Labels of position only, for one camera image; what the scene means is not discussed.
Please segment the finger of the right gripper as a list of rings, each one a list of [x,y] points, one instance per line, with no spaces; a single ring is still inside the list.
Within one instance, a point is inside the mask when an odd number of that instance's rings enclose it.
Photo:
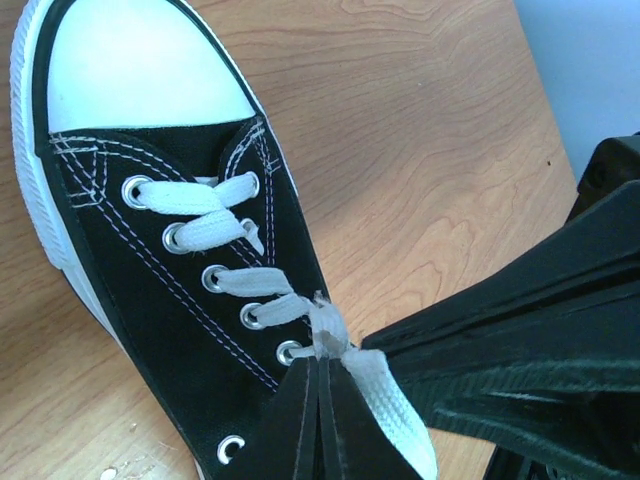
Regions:
[[[639,362],[464,365],[393,356],[391,370],[435,429],[490,441],[572,475],[636,475]]]

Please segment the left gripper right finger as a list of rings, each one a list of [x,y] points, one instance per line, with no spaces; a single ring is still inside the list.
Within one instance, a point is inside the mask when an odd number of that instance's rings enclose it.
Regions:
[[[386,438],[355,381],[337,360],[319,363],[321,479],[417,479]]]

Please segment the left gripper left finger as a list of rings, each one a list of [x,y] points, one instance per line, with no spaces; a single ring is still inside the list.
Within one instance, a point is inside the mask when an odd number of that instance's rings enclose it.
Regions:
[[[315,479],[318,440],[318,361],[293,362],[253,436],[220,479]]]

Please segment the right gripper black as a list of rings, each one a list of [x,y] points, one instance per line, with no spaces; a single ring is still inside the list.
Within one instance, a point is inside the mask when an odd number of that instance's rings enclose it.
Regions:
[[[362,346],[392,358],[484,322],[637,280],[639,142],[635,133],[596,146],[577,186],[575,219],[494,275],[368,335]]]

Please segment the white shoelace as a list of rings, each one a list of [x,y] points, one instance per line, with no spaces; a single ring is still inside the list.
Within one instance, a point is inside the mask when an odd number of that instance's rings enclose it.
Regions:
[[[248,240],[256,252],[264,253],[255,222],[240,220],[232,212],[233,207],[257,197],[260,189],[259,177],[252,171],[223,181],[211,177],[174,182],[140,176],[123,182],[121,196],[137,210],[188,217],[188,222],[172,224],[163,233],[162,242],[171,253],[206,251],[238,239]],[[276,267],[229,270],[212,265],[203,271],[201,282],[211,293],[266,298],[266,303],[252,303],[241,311],[242,323],[252,330],[308,317],[311,346],[290,345],[281,348],[280,356],[297,359],[327,355],[338,359],[391,445],[420,478],[437,477],[436,454],[427,427],[393,378],[385,354],[352,346],[344,319],[329,300],[322,295],[308,299],[296,293],[284,271]]]

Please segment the black white sneaker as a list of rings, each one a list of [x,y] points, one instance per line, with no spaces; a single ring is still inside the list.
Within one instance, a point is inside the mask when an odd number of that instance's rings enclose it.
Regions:
[[[303,316],[261,330],[242,309],[266,298],[211,293],[212,265],[276,267],[295,292],[328,293],[279,141],[225,46],[184,1],[30,1],[10,57],[15,168],[50,263],[137,367],[203,479],[220,479],[253,436],[289,367],[309,347]],[[246,239],[174,254],[188,222],[129,207],[131,177],[220,181],[254,172],[257,197],[233,207]]]

